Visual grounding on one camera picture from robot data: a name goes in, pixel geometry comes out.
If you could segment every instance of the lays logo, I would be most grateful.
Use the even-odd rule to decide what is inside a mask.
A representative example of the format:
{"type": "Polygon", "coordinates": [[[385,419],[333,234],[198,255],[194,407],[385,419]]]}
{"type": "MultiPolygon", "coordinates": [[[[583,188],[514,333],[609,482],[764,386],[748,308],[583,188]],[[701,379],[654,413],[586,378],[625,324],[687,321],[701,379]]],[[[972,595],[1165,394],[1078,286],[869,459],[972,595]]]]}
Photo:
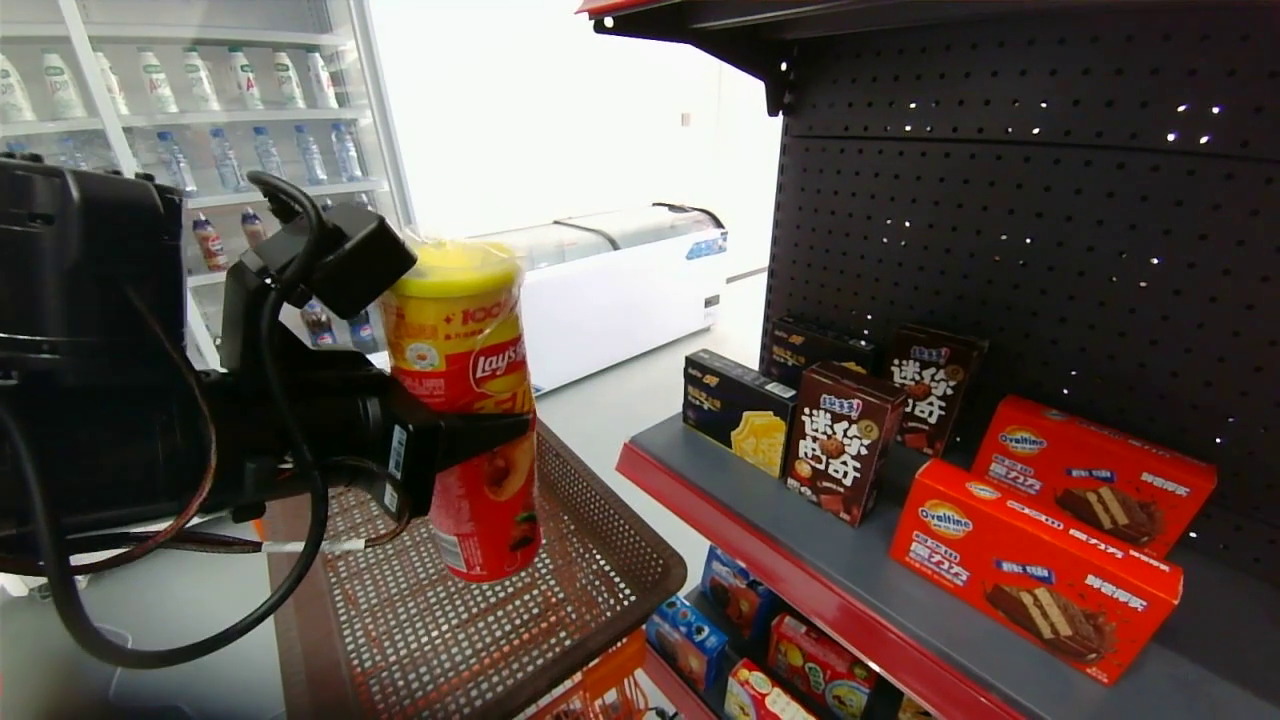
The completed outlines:
{"type": "Polygon", "coordinates": [[[920,506],[920,519],[929,524],[934,533],[945,538],[963,538],[973,529],[973,520],[965,518],[959,507],[941,500],[929,500],[920,506]]]}
{"type": "Polygon", "coordinates": [[[1048,447],[1048,441],[1036,434],[1036,430],[1019,425],[1005,428],[1000,433],[1000,443],[1014,455],[1036,455],[1048,447]]]}
{"type": "Polygon", "coordinates": [[[471,355],[471,384],[489,392],[511,392],[524,382],[527,369],[525,340],[516,336],[481,347],[471,355]]]}
{"type": "Polygon", "coordinates": [[[964,487],[978,500],[996,500],[1000,497],[1000,491],[986,483],[965,483],[964,487]]]}

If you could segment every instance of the floor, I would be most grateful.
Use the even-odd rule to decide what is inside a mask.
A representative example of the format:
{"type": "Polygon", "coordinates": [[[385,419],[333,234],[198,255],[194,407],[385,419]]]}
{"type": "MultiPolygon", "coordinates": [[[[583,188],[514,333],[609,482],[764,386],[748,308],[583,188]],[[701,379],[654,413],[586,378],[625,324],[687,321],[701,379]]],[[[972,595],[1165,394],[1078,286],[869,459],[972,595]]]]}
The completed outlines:
{"type": "MultiPolygon", "coordinates": [[[[681,552],[689,566],[686,591],[698,582],[707,541],[613,465],[628,437],[680,411],[685,355],[709,347],[755,365],[764,282],[759,274],[728,286],[713,329],[539,398],[540,420],[681,552]]],[[[216,528],[233,529],[247,530],[229,523],[216,528]]],[[[268,587],[261,557],[160,552],[93,578],[84,598],[95,621],[110,634],[140,647],[170,647],[230,624],[261,601],[268,587]]],[[[230,648],[179,667],[116,674],[72,644],[49,603],[33,597],[0,600],[0,717],[99,717],[106,697],[128,707],[120,717],[283,716],[274,632],[266,624],[230,648]],[[234,708],[225,698],[234,698],[234,708]]]]}

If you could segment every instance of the ovaltine logo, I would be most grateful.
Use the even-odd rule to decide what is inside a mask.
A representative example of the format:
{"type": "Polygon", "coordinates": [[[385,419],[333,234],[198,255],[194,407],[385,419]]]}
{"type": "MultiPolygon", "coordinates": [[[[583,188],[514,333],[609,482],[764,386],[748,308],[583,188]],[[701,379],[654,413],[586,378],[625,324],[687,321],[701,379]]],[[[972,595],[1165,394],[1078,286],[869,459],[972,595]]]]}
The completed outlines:
{"type": "Polygon", "coordinates": [[[476,350],[471,356],[471,380],[481,387],[498,378],[522,373],[526,365],[524,338],[515,337],[476,350]]]}
{"type": "Polygon", "coordinates": [[[984,483],[965,483],[964,487],[969,488],[969,492],[979,500],[996,500],[1000,497],[1000,491],[984,483]]]}
{"type": "Polygon", "coordinates": [[[945,538],[963,538],[973,529],[973,521],[959,507],[941,500],[929,500],[922,505],[920,519],[945,538]]]}
{"type": "Polygon", "coordinates": [[[1036,455],[1048,447],[1048,441],[1030,428],[1011,427],[1000,433],[1000,442],[1014,455],[1036,455]]]}

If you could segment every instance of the chest freezer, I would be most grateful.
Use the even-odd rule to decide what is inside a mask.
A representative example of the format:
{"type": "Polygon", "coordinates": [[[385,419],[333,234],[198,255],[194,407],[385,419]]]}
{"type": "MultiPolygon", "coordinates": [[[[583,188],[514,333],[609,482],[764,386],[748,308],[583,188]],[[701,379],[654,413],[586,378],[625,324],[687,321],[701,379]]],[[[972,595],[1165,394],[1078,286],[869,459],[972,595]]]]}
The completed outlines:
{"type": "Polygon", "coordinates": [[[707,329],[728,231],[698,208],[653,204],[468,238],[511,247],[535,392],[707,329]]]}

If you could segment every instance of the chocolate wafer image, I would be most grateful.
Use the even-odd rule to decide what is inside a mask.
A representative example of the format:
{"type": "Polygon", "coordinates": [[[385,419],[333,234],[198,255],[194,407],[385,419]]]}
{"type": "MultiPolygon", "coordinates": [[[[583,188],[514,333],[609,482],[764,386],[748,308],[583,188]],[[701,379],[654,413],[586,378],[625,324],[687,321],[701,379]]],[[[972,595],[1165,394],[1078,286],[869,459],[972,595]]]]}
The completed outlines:
{"type": "Polygon", "coordinates": [[[1105,618],[1085,612],[1050,588],[992,585],[987,602],[1048,650],[1079,662],[1093,662],[1108,650],[1105,618]]]}
{"type": "Polygon", "coordinates": [[[1138,547],[1151,542],[1160,530],[1155,505],[1139,502],[1111,487],[1069,488],[1055,500],[1059,507],[1091,528],[1138,547]]]}

